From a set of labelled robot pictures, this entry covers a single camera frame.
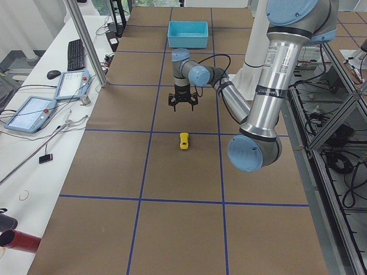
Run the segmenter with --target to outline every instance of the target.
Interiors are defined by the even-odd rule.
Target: metal pole
[[[70,12],[71,18],[73,18],[73,22],[79,34],[79,37],[82,40],[85,49],[87,50],[89,59],[91,60],[91,63],[92,63],[93,70],[95,74],[97,75],[97,78],[99,80],[101,87],[103,88],[107,85],[107,79],[101,68],[96,50],[93,46],[93,42],[88,33],[87,26],[85,25],[85,22],[83,20],[83,16],[80,12],[78,4],[75,0],[65,0],[65,4]]]
[[[46,139],[36,150],[34,150],[25,160],[23,160],[20,164],[18,164],[18,166],[14,169],[12,169],[9,174],[7,174],[1,181],[0,181],[0,185],[2,185],[7,179],[10,178],[11,175],[13,175],[19,168],[21,168],[21,166],[23,166],[23,164],[25,164],[28,160],[30,160],[32,157],[35,156],[36,153],[38,153],[40,151],[40,149],[43,148],[43,146],[45,146],[47,143],[50,142],[50,140],[52,140],[59,132],[61,132],[65,127],[67,126],[67,124],[65,123],[64,125],[60,126],[59,129],[57,129],[57,131],[55,131],[52,135],[50,135],[50,137],[48,139]]]
[[[135,6],[134,1],[132,0],[127,0],[127,6],[128,6],[128,12],[131,13],[132,11],[132,7]]]

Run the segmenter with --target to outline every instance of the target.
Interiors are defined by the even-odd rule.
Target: white desk
[[[105,18],[105,16],[84,17],[100,61],[104,60],[105,54],[112,53],[106,36],[96,37],[95,34],[96,29],[103,25]],[[24,82],[24,85],[57,85],[59,77],[48,80],[46,74],[48,71],[55,69],[61,72],[66,71],[68,42],[78,38],[79,36],[73,22],[69,20]],[[94,71],[88,56],[86,56],[85,61],[86,68],[89,70],[91,76],[93,76]],[[42,89],[41,87],[28,88],[32,89],[25,88],[17,92],[6,109],[18,109],[30,95],[54,97],[55,89]],[[98,90],[99,83],[95,78],[87,93],[92,101],[88,106],[81,106],[80,101],[68,104],[51,120],[45,129],[35,134],[8,131],[3,129],[3,124],[1,124],[0,129],[4,132],[31,139],[50,135],[58,125],[65,123],[64,117],[69,110],[72,110],[69,118],[74,121],[81,119],[85,115],[90,115],[98,97]],[[83,128],[85,127],[85,122],[86,120],[78,126],[68,127],[65,130]],[[18,220],[17,230],[38,237],[43,236],[83,132],[83,130],[71,131],[57,135],[47,147],[48,153],[53,154],[53,161],[44,164],[38,163],[38,157],[45,152],[43,148],[35,157],[30,159],[0,186],[0,207],[8,208],[7,215]],[[31,142],[0,133],[0,178],[2,179],[8,174],[8,172],[23,161],[44,140]],[[32,264],[33,258],[34,254],[31,253],[6,249],[3,257],[0,259],[0,274],[25,275]]]

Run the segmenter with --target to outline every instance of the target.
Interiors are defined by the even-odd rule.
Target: electronic equipment
[[[91,84],[89,77],[89,71],[87,70],[62,73],[57,84],[55,99],[79,99],[81,95],[87,93],[89,85]]]
[[[35,133],[41,129],[56,108],[55,99],[30,96],[6,123],[5,129]]]
[[[119,40],[114,32],[106,32],[107,41],[111,47],[111,50],[115,52],[119,45]]]
[[[81,39],[73,40],[68,45],[68,71],[85,68],[85,54]]]
[[[115,5],[114,5],[115,2],[116,2],[117,7],[118,7],[118,11],[119,11],[119,14],[120,14],[122,25],[117,22]],[[108,24],[108,29],[109,29],[109,31],[114,32],[116,34],[116,36],[120,38],[122,36],[122,33],[124,32],[124,29],[125,29],[125,26],[126,26],[126,17],[125,17],[125,14],[124,14],[124,9],[122,7],[121,1],[119,1],[119,0],[110,0],[110,5],[109,5],[108,9],[110,10],[110,14],[112,15],[111,18],[112,18],[113,24],[114,24],[114,26],[112,26],[111,24]]]

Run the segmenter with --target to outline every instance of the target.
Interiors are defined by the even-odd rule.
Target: label sticker
[[[279,48],[280,47],[278,46],[269,46],[265,58],[264,68],[273,70],[275,59],[279,52]]]
[[[273,70],[274,73],[290,74],[296,54],[293,47],[269,46],[263,68]]]
[[[112,38],[112,39],[110,39],[110,42],[111,42],[111,44],[117,44],[117,39],[116,38]]]

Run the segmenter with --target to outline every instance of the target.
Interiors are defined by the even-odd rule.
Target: small yellow object
[[[189,149],[189,133],[180,133],[179,140],[179,147],[181,150]]]

